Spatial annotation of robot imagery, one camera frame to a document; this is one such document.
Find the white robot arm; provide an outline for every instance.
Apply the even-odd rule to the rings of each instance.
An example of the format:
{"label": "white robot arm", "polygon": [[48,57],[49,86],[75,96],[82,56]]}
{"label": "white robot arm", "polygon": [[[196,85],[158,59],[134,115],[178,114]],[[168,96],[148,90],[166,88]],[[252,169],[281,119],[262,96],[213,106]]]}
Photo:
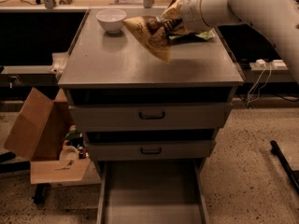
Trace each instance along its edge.
{"label": "white robot arm", "polygon": [[181,18],[192,32],[247,23],[261,33],[299,82],[299,10],[295,0],[182,0]]}

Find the speckled floor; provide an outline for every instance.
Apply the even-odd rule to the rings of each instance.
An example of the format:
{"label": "speckled floor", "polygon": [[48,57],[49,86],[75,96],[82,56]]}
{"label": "speckled floor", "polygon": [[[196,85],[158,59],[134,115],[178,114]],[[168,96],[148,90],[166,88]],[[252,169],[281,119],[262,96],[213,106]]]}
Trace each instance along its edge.
{"label": "speckled floor", "polygon": [[[0,111],[0,153],[17,112]],[[277,157],[276,140],[293,169],[299,170],[299,104],[265,99],[234,109],[217,136],[202,172],[211,224],[299,223],[299,196]],[[0,223],[95,223],[100,187],[46,189],[34,204],[29,171],[0,174]]]}

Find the brown cardboard box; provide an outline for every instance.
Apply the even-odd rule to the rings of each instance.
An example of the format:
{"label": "brown cardboard box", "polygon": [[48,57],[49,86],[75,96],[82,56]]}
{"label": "brown cardboard box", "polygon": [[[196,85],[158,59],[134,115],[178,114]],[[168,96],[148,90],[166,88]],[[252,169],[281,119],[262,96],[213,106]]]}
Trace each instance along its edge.
{"label": "brown cardboard box", "polygon": [[53,186],[97,184],[99,174],[90,159],[59,161],[64,136],[73,120],[64,92],[54,101],[32,88],[5,142],[5,148],[31,162],[31,183]]}

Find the open drawer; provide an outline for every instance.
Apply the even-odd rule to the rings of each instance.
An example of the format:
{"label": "open drawer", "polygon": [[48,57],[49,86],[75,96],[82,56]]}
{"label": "open drawer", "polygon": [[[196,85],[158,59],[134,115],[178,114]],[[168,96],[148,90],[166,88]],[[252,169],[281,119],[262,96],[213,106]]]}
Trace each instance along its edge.
{"label": "open drawer", "polygon": [[105,163],[98,224],[208,223],[194,160]]}

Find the white bowl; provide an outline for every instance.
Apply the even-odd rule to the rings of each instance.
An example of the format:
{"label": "white bowl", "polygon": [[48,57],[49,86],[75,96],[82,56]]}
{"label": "white bowl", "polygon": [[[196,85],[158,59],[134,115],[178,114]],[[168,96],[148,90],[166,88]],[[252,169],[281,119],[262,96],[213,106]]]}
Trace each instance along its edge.
{"label": "white bowl", "polygon": [[59,155],[60,161],[74,161],[78,159],[78,150],[73,146],[65,147]]}
{"label": "white bowl", "polygon": [[122,10],[105,9],[96,14],[96,19],[106,32],[116,34],[121,30],[122,21],[126,16],[127,14]]}

